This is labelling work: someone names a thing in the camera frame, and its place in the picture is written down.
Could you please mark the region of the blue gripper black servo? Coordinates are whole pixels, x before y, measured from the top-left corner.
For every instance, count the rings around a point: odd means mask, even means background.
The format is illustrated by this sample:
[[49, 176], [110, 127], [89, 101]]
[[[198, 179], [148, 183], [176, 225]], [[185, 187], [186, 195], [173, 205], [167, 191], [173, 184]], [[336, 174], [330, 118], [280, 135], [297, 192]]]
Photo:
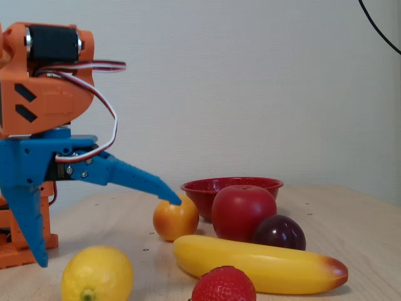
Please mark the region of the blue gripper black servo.
[[90, 151], [95, 148], [96, 142], [97, 136], [73, 135], [67, 127], [29, 137], [1, 140], [1, 192], [41, 267], [48, 266], [38, 187], [45, 181], [74, 179], [101, 186], [112, 183], [153, 194], [173, 205], [181, 205], [178, 195], [161, 178], [107, 152], [80, 162], [55, 161], [57, 154], [70, 157], [74, 152]]

